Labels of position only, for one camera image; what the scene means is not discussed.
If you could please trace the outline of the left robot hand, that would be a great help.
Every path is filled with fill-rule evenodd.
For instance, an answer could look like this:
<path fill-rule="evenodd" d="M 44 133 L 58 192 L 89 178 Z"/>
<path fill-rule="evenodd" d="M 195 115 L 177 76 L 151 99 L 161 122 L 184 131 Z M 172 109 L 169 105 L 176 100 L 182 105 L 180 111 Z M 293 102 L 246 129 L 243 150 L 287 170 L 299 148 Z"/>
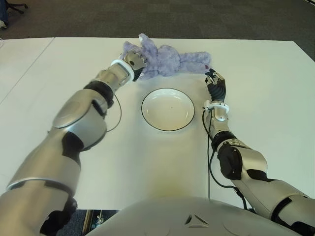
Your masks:
<path fill-rule="evenodd" d="M 123 57 L 123 61 L 126 62 L 132 69 L 134 76 L 132 81 L 135 82 L 140 77 L 142 71 L 146 68 L 147 58 L 140 54 L 136 53 L 134 50 L 130 50 Z"/>

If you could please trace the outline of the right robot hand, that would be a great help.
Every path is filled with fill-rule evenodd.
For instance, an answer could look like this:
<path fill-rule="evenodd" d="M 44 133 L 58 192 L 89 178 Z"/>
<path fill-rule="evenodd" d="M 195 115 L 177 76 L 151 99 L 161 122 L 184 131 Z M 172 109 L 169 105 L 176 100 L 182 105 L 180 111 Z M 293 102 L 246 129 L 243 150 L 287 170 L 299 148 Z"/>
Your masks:
<path fill-rule="evenodd" d="M 205 73 L 205 83 L 212 101 L 224 102 L 226 96 L 226 86 L 224 77 L 214 69 L 209 69 Z"/>

